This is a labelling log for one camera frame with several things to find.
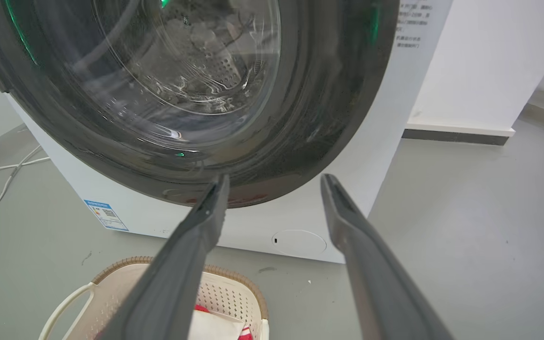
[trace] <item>plastic laundry basket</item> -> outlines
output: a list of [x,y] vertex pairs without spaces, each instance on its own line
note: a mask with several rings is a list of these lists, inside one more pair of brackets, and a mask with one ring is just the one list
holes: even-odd
[[[148,264],[149,256],[126,258],[104,269],[93,280],[75,290],[51,314],[39,340],[47,340],[58,317],[80,295],[89,299],[71,325],[64,340],[93,340],[123,303]],[[264,296],[251,280],[239,273],[206,265],[196,304],[245,321],[255,340],[268,340],[268,308]]]

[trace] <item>energy label sticker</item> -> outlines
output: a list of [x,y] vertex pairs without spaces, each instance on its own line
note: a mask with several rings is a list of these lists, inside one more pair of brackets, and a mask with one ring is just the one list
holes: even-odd
[[84,200],[89,209],[94,213],[94,215],[100,220],[100,222],[106,228],[112,230],[126,230],[125,224],[121,222],[121,219],[112,211],[112,207],[106,203],[94,202]]

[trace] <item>washing machine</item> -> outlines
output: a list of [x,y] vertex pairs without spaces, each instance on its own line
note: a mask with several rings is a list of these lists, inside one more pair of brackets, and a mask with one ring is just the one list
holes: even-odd
[[342,262],[318,176],[371,210],[450,4],[0,0],[0,91],[104,228],[168,237],[226,173],[220,246]]

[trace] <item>concrete floor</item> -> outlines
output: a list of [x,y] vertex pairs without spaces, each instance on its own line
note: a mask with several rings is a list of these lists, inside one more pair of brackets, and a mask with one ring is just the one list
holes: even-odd
[[[514,129],[504,147],[403,140],[369,218],[458,340],[544,338],[544,127]],[[0,165],[35,146],[6,136]],[[67,294],[163,242],[102,228],[52,163],[22,168],[0,203],[0,339],[37,338]],[[360,338],[343,265],[224,248],[207,263],[259,285],[272,340]]]

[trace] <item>white cable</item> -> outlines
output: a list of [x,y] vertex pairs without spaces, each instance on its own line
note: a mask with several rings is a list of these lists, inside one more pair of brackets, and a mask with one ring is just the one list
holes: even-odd
[[28,163],[37,163],[37,161],[41,161],[41,159],[38,159],[38,160],[35,160],[35,161],[31,161],[31,162],[28,162],[28,163],[24,163],[27,159],[30,159],[32,155],[34,155],[35,153],[37,153],[37,151],[39,151],[39,149],[41,149],[41,145],[39,145],[38,147],[36,147],[34,150],[31,151],[31,153],[29,153],[28,155],[26,155],[26,157],[24,157],[22,159],[22,161],[20,161],[20,163],[16,164],[15,166],[9,166],[9,168],[14,168],[13,172],[11,172],[11,174],[9,175],[5,185],[4,185],[4,189],[1,191],[1,195],[0,195],[0,202],[1,202],[1,199],[4,197],[4,195],[6,194],[6,191],[7,191],[7,188],[9,187],[9,184],[11,183],[11,180],[14,178],[14,176],[16,176],[16,174],[18,173],[18,170],[20,170],[21,166],[23,165],[26,165]]
[[[36,159],[35,161],[28,161],[28,162],[22,164],[22,166],[35,164],[35,163],[40,163],[40,162],[43,162],[43,161],[48,161],[49,159],[50,159],[49,157],[43,157],[43,158],[40,158],[40,159]],[[18,164],[0,166],[0,170],[15,168],[17,166],[18,166]]]

